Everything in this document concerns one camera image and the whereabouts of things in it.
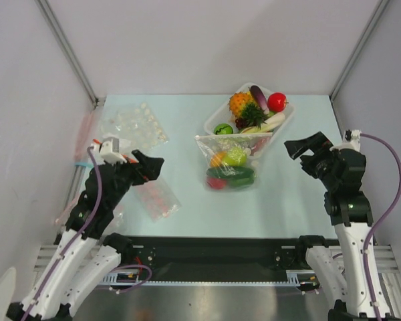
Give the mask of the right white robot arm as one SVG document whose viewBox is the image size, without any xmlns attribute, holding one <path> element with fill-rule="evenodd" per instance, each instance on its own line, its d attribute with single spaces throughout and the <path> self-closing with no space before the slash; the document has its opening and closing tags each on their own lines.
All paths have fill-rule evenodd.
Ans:
<svg viewBox="0 0 401 321">
<path fill-rule="evenodd" d="M 335 146 L 317 132 L 284 143 L 289 157 L 324 185 L 324 207 L 338 237 L 344 271 L 319 235 L 299 238 L 295 261 L 311 268 L 329 304 L 329 320 L 395 320 L 385 299 L 374 253 L 373 220 L 369 200 L 361 190 L 367 159 L 360 152 L 359 130 L 346 131 Z"/>
</svg>

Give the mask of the yellow toy lemon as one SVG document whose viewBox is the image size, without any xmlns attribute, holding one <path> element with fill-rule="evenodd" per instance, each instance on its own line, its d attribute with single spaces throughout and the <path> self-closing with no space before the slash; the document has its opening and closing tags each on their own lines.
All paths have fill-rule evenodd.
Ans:
<svg viewBox="0 0 401 321">
<path fill-rule="evenodd" d="M 215 153 L 210 160 L 210 167 L 214 168 L 214 167 L 219 167 L 222 163 L 222 159 L 226 156 L 226 152 L 218 152 Z"/>
</svg>

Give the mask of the red toy tomato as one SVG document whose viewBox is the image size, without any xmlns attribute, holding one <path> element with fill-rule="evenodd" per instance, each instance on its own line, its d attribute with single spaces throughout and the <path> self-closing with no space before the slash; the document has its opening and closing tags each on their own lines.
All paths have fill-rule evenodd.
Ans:
<svg viewBox="0 0 401 321">
<path fill-rule="evenodd" d="M 214 190 L 221 190 L 227 186 L 227 182 L 222 179 L 207 177 L 207 185 Z"/>
</svg>

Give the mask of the clear white-dotted zip bag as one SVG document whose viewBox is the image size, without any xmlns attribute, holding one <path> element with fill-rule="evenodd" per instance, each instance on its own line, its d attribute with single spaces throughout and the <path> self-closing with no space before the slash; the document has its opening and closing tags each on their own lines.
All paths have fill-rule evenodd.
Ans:
<svg viewBox="0 0 401 321">
<path fill-rule="evenodd" d="M 207 162 L 206 186 L 215 191 L 238 191 L 257 184 L 273 133 L 196 136 Z"/>
</svg>

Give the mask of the dark green toy cucumber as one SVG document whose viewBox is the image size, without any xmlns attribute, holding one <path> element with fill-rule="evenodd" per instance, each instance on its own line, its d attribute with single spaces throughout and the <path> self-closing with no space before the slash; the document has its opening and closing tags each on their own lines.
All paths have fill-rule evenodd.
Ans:
<svg viewBox="0 0 401 321">
<path fill-rule="evenodd" d="M 255 171 L 249 167 L 214 167 L 209 168 L 206 175 L 216 179 L 235 180 L 254 177 Z"/>
</svg>

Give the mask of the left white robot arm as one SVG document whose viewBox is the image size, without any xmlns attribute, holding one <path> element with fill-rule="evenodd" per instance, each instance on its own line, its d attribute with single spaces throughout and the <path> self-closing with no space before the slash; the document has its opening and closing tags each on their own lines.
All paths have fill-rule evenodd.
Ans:
<svg viewBox="0 0 401 321">
<path fill-rule="evenodd" d="M 160 176 L 163 158 L 139 150 L 132 154 L 134 160 L 100 147 L 103 163 L 93 164 L 55 253 L 30 293 L 10 303 L 5 313 L 8 319 L 73 320 L 84 300 L 115 268 L 150 270 L 133 262 L 136 252 L 128 237 L 103 236 L 130 187 Z"/>
</svg>

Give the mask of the green toy apple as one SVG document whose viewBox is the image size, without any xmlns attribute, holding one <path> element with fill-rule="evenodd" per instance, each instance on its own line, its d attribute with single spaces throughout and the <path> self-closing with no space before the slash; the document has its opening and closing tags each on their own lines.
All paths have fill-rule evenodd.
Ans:
<svg viewBox="0 0 401 321">
<path fill-rule="evenodd" d="M 227 152 L 222 162 L 229 166 L 243 166 L 247 162 L 247 154 L 243 148 L 232 148 Z"/>
</svg>

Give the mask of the green toy bell pepper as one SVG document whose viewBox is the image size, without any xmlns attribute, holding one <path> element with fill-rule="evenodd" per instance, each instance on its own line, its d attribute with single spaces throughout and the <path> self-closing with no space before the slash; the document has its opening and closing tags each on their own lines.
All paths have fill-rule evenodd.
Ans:
<svg viewBox="0 0 401 321">
<path fill-rule="evenodd" d="M 246 178 L 229 180 L 227 185 L 229 188 L 240 189 L 240 188 L 250 187 L 254 182 L 255 178 L 246 177 Z"/>
</svg>

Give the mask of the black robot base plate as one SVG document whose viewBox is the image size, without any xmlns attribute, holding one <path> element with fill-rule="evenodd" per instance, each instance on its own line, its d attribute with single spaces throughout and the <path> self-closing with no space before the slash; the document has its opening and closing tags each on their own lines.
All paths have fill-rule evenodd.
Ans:
<svg viewBox="0 0 401 321">
<path fill-rule="evenodd" d="M 130 237 L 153 282 L 283 282 L 291 270 L 308 270 L 309 245 L 338 245 L 317 235 L 283 239 Z"/>
</svg>

